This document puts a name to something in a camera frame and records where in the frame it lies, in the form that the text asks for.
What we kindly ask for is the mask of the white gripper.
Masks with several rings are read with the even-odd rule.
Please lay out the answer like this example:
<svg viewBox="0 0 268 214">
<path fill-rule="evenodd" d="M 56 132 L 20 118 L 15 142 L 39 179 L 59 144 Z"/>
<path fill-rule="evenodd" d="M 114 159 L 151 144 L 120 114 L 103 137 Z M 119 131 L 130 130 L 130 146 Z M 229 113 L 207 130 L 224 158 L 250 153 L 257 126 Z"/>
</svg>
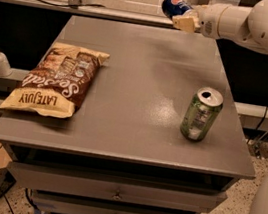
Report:
<svg viewBox="0 0 268 214">
<path fill-rule="evenodd" d="M 213 4 L 213 5 L 193 5 L 192 8 L 199 12 L 198 18 L 195 16 L 174 16 L 172 17 L 173 26 L 188 33 L 195 33 L 200 29 L 200 33 L 206 38 L 219 39 L 219 21 L 225 10 L 229 7 L 228 4 Z"/>
</svg>

